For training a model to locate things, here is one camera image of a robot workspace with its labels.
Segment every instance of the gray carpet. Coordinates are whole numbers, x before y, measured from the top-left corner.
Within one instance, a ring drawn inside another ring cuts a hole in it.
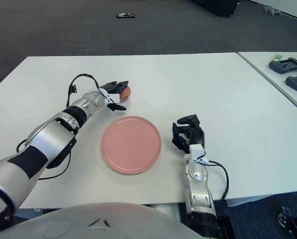
[[[27,56],[297,51],[297,20],[261,9],[244,0],[218,17],[190,0],[0,0],[0,82]],[[297,193],[217,212],[238,239],[294,238],[276,220],[281,206],[297,216]]]

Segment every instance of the silver arm segment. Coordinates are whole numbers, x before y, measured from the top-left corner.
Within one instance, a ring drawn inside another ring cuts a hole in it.
[[[206,212],[216,216],[213,199],[208,189],[208,172],[197,161],[204,155],[201,144],[189,145],[190,154],[184,156],[185,166],[185,199],[187,214],[191,212]]]
[[[84,94],[33,130],[21,152],[0,160],[0,227],[21,206],[43,170],[58,166],[65,159],[82,125],[107,105],[107,97],[103,96],[105,90],[100,90],[102,93]]]
[[[204,159],[205,151],[201,144],[189,145],[189,151],[190,154],[184,156],[188,226],[204,237],[220,238],[216,211],[208,189],[208,172],[199,163],[199,158]]]

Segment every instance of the white table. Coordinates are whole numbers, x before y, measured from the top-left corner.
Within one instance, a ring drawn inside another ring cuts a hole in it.
[[[269,62],[273,60],[276,54],[282,55],[281,60],[286,60],[289,57],[297,59],[297,52],[239,52],[241,57],[297,106],[297,91],[285,82],[288,76],[297,76],[297,72],[279,74],[271,70]]]
[[[236,53],[28,57],[0,83],[0,159],[64,109],[68,85],[79,73],[100,84],[129,80],[128,110],[97,112],[77,135],[68,170],[39,181],[22,208],[183,202],[183,153],[171,143],[172,122],[191,114],[205,131],[208,158],[229,173],[228,199],[297,191],[297,108]],[[87,78],[76,83],[72,100],[94,88]],[[154,123],[163,142],[159,160],[137,175],[115,172],[99,150],[108,125],[128,115]],[[61,172],[66,163],[42,176]],[[214,199],[224,187],[223,172],[210,168]]]

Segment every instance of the black cable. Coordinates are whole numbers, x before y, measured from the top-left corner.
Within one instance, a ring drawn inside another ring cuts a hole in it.
[[[101,94],[104,98],[107,99],[107,97],[102,93],[102,91],[99,90],[99,84],[98,84],[98,82],[96,81],[96,79],[95,79],[92,75],[89,75],[89,74],[86,74],[86,73],[82,73],[82,74],[77,75],[77,76],[72,80],[72,82],[71,82],[70,85],[69,85],[67,107],[70,105],[70,95],[71,95],[71,93],[73,93],[73,91],[72,91],[73,83],[75,82],[75,80],[76,80],[77,78],[79,78],[79,77],[81,77],[81,76],[89,77],[89,78],[91,78],[92,80],[94,80],[94,82],[95,82],[95,86],[97,87],[97,90],[100,92],[100,94]]]
[[[17,145],[17,148],[15,148],[15,151],[16,151],[17,153],[20,152],[20,150],[19,150],[20,146],[23,145],[23,143],[26,142],[26,141],[27,141],[27,139],[24,139],[23,141],[21,141],[21,142]]]
[[[228,194],[228,190],[229,190],[229,176],[228,176],[227,170],[220,163],[218,163],[216,161],[209,161],[209,163],[214,163],[214,164],[204,164],[204,163],[200,163],[200,164],[203,165],[203,166],[219,166],[219,167],[221,167],[224,170],[224,173],[226,174],[226,181],[227,181],[227,183],[226,183],[226,189],[224,190],[224,192],[222,194],[222,197],[220,198],[220,200],[218,202],[218,205],[219,205],[219,204],[221,204],[225,200],[225,198],[226,198],[226,196]]]

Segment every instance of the white wall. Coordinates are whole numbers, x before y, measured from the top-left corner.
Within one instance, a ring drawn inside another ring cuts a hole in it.
[[[297,0],[252,0],[297,17]]]

